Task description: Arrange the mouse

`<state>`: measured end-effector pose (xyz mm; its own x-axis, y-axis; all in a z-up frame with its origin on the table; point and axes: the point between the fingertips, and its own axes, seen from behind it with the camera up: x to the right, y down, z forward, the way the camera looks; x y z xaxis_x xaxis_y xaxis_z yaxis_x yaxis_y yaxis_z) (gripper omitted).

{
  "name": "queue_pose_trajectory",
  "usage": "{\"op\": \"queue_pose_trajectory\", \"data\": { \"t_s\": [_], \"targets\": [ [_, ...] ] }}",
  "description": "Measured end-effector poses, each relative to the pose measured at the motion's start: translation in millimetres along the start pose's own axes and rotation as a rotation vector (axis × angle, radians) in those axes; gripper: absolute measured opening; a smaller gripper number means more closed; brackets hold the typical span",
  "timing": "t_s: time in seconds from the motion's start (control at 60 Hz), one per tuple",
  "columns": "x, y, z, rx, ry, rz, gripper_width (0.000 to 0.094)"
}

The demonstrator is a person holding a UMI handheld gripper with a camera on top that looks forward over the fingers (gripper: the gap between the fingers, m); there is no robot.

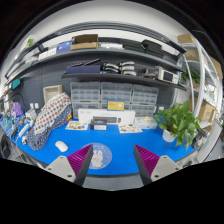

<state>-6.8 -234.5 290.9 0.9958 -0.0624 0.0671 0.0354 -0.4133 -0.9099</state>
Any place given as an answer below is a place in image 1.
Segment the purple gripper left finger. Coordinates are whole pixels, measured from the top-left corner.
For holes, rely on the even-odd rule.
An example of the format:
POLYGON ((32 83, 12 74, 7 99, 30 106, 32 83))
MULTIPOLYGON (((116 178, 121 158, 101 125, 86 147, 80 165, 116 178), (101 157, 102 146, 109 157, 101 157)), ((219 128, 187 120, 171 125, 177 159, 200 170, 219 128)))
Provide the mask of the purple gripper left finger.
POLYGON ((59 156, 45 170, 65 180, 82 186, 93 156, 93 145, 89 144, 75 153, 59 156))

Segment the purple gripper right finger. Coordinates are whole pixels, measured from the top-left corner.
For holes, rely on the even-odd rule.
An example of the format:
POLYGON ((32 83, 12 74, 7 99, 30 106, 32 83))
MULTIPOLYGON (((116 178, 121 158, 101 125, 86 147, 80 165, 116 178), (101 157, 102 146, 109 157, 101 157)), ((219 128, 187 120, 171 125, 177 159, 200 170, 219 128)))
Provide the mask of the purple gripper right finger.
POLYGON ((158 156, 139 145, 134 145, 134 157, 144 185, 182 169, 167 155, 158 156))

